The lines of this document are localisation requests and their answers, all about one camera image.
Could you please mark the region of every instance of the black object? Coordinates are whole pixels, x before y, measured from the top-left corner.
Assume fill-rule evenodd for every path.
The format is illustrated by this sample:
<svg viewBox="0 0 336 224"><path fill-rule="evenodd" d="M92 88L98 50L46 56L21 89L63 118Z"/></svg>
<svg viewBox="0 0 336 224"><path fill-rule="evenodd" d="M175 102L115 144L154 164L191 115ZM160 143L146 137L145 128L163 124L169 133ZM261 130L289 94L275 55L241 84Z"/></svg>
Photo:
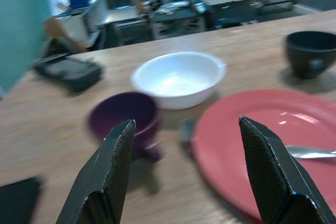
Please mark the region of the black object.
<svg viewBox="0 0 336 224"><path fill-rule="evenodd" d="M80 170L56 224L119 224L135 122L115 127Z"/></svg>
<svg viewBox="0 0 336 224"><path fill-rule="evenodd" d="M0 223L28 224L41 182L33 177L0 188Z"/></svg>
<svg viewBox="0 0 336 224"><path fill-rule="evenodd" d="M264 125L239 119L248 177L264 224L336 223L306 170Z"/></svg>
<svg viewBox="0 0 336 224"><path fill-rule="evenodd" d="M38 60L35 71L52 81L65 85L71 91L83 91L100 80L102 68L93 62L85 62L56 55Z"/></svg>
<svg viewBox="0 0 336 224"><path fill-rule="evenodd" d="M315 78L336 59L336 35L321 31L299 31L286 37L286 51L297 77Z"/></svg>

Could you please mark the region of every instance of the cup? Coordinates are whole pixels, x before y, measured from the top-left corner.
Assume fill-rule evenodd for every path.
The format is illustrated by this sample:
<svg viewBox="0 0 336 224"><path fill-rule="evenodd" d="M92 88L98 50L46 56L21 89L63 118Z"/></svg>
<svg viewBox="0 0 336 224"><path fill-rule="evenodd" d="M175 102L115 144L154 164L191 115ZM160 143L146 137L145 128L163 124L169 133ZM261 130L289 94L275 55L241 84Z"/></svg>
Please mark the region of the cup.
<svg viewBox="0 0 336 224"><path fill-rule="evenodd" d="M129 119L135 119L132 159L159 161L161 150L154 138L160 127L160 112L150 96L126 92L109 97L92 110L88 123L97 139L103 141L113 127Z"/></svg>
<svg viewBox="0 0 336 224"><path fill-rule="evenodd" d="M287 59L295 76L311 79L336 59L336 35L321 31L299 31L286 37Z"/></svg>

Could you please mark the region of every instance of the wooden table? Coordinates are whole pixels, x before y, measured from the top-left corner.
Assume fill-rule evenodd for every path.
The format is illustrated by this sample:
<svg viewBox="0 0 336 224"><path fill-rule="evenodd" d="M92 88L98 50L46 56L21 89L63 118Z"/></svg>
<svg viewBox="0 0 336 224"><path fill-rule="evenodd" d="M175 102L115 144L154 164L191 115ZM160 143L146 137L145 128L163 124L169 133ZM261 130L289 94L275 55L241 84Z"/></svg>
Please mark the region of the wooden table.
<svg viewBox="0 0 336 224"><path fill-rule="evenodd" d="M132 71L156 56L183 50L204 51L227 63L218 93L182 111L164 112L157 136L165 154L152 169L133 163L122 223L241 223L238 212L218 200L196 165L181 150L178 124L200 115L214 100L248 89L282 88L315 93L336 102L336 68L305 83L290 78L283 39L299 30L336 32L336 11L244 27L89 52L105 66L103 80L77 97L34 73L25 75L0 102L0 184L32 175L45 178L33 223L55 223L78 171L98 147L86 126L103 99L131 90Z"/></svg>

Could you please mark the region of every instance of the metal utensil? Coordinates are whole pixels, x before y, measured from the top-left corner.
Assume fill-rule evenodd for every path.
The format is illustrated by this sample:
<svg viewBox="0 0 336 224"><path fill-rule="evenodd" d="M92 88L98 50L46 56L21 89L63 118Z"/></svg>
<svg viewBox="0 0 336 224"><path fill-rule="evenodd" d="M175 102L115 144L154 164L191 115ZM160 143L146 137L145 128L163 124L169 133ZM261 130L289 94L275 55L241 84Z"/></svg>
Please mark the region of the metal utensil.
<svg viewBox="0 0 336 224"><path fill-rule="evenodd" d="M287 145L287 151L295 158L336 158L336 151Z"/></svg>
<svg viewBox="0 0 336 224"><path fill-rule="evenodd" d="M188 118L182 121L181 131L181 143L189 156L192 156L191 151L191 139L196 126L196 119ZM336 158L336 151L322 150L316 148L308 148L302 146L287 145L287 151L295 158Z"/></svg>

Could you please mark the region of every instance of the red plate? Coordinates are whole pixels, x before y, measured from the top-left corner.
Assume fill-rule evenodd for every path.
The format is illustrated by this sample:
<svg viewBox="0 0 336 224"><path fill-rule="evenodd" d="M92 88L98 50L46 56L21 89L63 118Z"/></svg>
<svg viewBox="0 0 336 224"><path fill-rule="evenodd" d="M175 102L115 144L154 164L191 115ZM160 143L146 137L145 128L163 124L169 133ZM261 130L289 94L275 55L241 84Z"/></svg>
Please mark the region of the red plate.
<svg viewBox="0 0 336 224"><path fill-rule="evenodd" d="M298 92L254 90L225 97L203 114L193 138L202 173L225 199L260 219L247 176L241 115L268 126L285 144L336 150L336 106ZM336 162L298 161L336 214Z"/></svg>

